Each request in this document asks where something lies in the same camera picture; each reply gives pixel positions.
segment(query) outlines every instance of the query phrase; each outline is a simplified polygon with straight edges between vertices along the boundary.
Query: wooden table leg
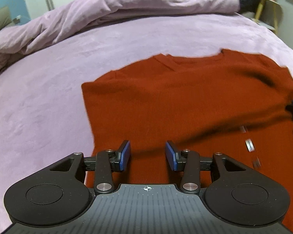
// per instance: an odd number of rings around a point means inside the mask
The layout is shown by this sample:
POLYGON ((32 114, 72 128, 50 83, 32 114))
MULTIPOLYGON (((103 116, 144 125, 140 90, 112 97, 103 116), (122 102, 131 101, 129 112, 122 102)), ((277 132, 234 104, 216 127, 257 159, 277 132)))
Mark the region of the wooden table leg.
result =
POLYGON ((275 35, 277 35, 278 34, 278 19, 277 19, 276 4, 273 5, 273 22, 275 27, 275 35))
POLYGON ((256 11, 256 15, 255 15, 255 19, 257 22, 259 21, 259 18, 261 17, 265 2, 266 2, 266 0, 261 0, 258 7, 257 7, 257 11, 256 11))

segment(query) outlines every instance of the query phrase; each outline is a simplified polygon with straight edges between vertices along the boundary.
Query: gray ribbed plate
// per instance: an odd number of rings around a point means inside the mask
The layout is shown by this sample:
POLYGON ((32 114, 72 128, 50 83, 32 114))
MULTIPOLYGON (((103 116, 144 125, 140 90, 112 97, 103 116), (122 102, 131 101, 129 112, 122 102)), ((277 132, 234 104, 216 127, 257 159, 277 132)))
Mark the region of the gray ribbed plate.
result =
POLYGON ((98 195, 79 218, 49 228, 15 224, 6 234, 290 234, 281 224, 261 228, 230 225, 213 216, 196 195, 174 185, 126 185, 98 195))

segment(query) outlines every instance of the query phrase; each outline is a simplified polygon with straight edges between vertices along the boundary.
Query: wooden side table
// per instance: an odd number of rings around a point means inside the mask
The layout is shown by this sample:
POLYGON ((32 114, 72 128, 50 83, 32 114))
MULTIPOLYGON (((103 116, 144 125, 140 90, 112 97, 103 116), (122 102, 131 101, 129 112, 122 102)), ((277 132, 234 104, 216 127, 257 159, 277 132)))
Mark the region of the wooden side table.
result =
POLYGON ((261 0, 259 5, 258 5, 258 8, 257 8, 257 11, 256 11, 256 14, 255 14, 255 18, 252 19, 254 22, 258 23, 259 25, 263 25, 265 27, 267 27, 269 30, 272 30, 276 35, 278 33, 278 19, 277 19, 277 6, 279 6, 281 8, 281 5, 278 4, 277 2, 273 1, 273 0, 261 0), (261 22, 259 20, 262 12, 263 12, 263 8, 264 8, 264 5, 266 3, 266 1, 268 2, 272 2, 273 3, 273 22, 274 22, 274 26, 270 26, 264 22, 261 22))

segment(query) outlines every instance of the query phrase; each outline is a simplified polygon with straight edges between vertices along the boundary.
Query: bed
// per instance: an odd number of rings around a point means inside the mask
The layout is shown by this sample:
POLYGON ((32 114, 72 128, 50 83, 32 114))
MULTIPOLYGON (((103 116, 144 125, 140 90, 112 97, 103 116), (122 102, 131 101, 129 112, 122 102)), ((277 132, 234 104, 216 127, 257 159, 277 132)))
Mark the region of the bed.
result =
POLYGON ((82 83, 155 54, 202 57, 222 48, 264 54, 287 66, 293 77, 293 50, 236 14, 238 0, 172 1, 168 10, 146 6, 115 16, 107 7, 110 13, 96 20, 70 10, 90 1, 74 1, 0 33, 0 233, 11 224, 3 205, 8 187, 72 152, 91 155, 94 139, 82 83), (72 18, 80 19, 78 27, 72 18), (43 27, 51 21, 62 26, 59 32, 43 27), (33 38, 33 32, 39 34, 33 38))

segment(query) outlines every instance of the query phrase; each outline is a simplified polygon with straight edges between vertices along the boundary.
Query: circular black cover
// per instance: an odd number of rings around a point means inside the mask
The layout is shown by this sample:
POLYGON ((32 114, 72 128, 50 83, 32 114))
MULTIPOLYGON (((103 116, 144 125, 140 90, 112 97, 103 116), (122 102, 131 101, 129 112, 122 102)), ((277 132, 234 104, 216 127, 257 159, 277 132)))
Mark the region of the circular black cover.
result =
POLYGON ((276 222, 285 216, 290 204, 283 186, 256 171, 224 172, 204 196, 212 212, 244 226, 276 222))
POLYGON ((69 172, 34 173, 12 185, 4 196, 9 216, 34 226, 69 221, 82 213, 89 202, 88 188, 69 172))

